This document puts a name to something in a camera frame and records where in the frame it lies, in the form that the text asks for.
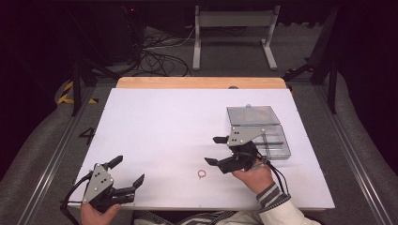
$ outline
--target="white tabletop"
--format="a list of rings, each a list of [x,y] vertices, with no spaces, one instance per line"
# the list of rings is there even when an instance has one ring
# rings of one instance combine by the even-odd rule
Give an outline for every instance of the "white tabletop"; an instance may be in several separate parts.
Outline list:
[[[95,163],[122,155],[109,171],[114,188],[130,187],[143,173],[135,202],[122,207],[145,210],[252,210],[255,195],[232,174],[222,174],[204,158],[231,156],[212,141],[229,135],[226,107],[271,106],[292,156],[272,161],[287,180],[301,209],[334,208],[323,173],[288,89],[113,89],[77,180]],[[206,176],[198,177],[203,170]],[[81,185],[71,201],[81,201]]]

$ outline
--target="gray floor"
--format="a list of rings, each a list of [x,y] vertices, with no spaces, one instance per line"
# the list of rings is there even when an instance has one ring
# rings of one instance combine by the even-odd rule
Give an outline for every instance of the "gray floor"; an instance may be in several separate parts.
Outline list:
[[[278,64],[277,71],[268,69],[259,39],[266,29],[248,29],[242,37],[232,37],[219,31],[208,31],[203,36],[202,63],[192,76],[282,77],[289,68],[298,68],[310,55],[320,26],[285,27],[279,25],[271,43]],[[192,63],[193,42],[185,45],[154,50],[168,53]],[[178,76],[182,67],[176,68]],[[326,85],[311,86],[303,74],[288,84],[293,87],[293,98],[308,132],[319,163],[325,172],[335,209],[325,212],[306,212],[326,224],[398,224],[398,178],[380,156],[375,145],[361,125],[349,100],[344,79],[339,76],[337,88],[337,115],[332,115],[324,104]],[[71,118],[72,105],[59,104],[31,134],[8,173],[0,183],[0,224],[70,224],[60,213],[60,201],[65,197],[83,163],[88,145],[79,134],[96,128],[111,88],[115,85],[103,79],[96,88],[83,86],[88,98],[98,98],[98,104],[85,104],[78,118]],[[336,121],[343,129],[336,128]],[[30,202],[35,188],[42,184],[41,175],[49,171],[49,162],[60,149],[63,154],[54,177],[47,180],[46,188],[36,204]],[[35,205],[35,210],[27,205]],[[75,217],[79,212],[72,210]],[[122,211],[113,224],[130,224],[130,212]]]

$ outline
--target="white metal stand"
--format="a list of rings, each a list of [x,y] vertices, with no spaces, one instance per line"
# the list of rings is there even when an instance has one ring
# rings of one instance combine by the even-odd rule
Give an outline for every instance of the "white metal stand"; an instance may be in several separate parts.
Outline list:
[[[271,70],[276,70],[277,66],[269,44],[278,19],[280,6],[268,11],[200,11],[195,9],[195,44],[193,51],[193,70],[200,69],[201,55],[201,27],[217,26],[269,26],[267,37],[261,39],[268,65]]]

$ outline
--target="gray carpet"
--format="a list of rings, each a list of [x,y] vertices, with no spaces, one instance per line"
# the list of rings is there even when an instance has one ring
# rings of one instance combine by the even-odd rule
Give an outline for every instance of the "gray carpet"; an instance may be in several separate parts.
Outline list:
[[[271,49],[279,67],[278,71],[268,69],[265,55],[259,44],[259,39],[266,32],[265,29],[248,29],[242,37],[232,37],[220,31],[207,31],[202,42],[201,69],[194,71],[192,76],[282,77],[287,69],[298,68],[305,63],[303,57],[310,55],[320,29],[319,26],[311,29],[304,25],[278,26],[271,42]],[[189,40],[180,47],[154,51],[180,57],[191,65],[192,44],[193,42]],[[177,67],[172,76],[178,76],[183,70],[183,67]],[[377,224],[374,213],[361,190],[358,177],[347,162],[343,146],[322,105],[322,100],[308,82],[310,75],[303,74],[288,84],[293,86],[294,100],[315,154],[326,174],[325,178],[336,208],[322,213],[305,213],[329,225]],[[59,211],[60,201],[72,187],[73,179],[77,176],[88,150],[86,139],[79,138],[79,134],[88,128],[97,127],[110,89],[115,85],[110,81],[110,79],[102,79],[95,88],[91,98],[98,98],[98,104],[84,106],[82,117],[71,134],[65,155],[42,203],[38,206],[32,224],[70,224]],[[381,202],[389,212],[392,224],[398,224],[398,215],[394,212],[398,209],[398,188],[396,188],[398,178],[377,152],[375,145],[358,120],[342,77],[338,80],[336,108],[337,117],[364,169],[372,179]],[[0,183],[0,224],[18,223],[35,191],[40,175],[46,169],[68,126],[71,112],[72,105],[59,104],[58,108],[32,133],[15,158]],[[72,210],[72,213],[79,218],[78,210]],[[130,217],[131,212],[121,211],[113,224],[130,224]]]

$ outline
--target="striped cuff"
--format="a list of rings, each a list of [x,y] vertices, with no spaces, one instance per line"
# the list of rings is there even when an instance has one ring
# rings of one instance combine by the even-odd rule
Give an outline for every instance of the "striped cuff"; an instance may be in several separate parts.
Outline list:
[[[276,183],[272,183],[269,187],[257,195],[257,201],[261,204],[260,213],[273,209],[290,199],[290,195],[281,192]]]

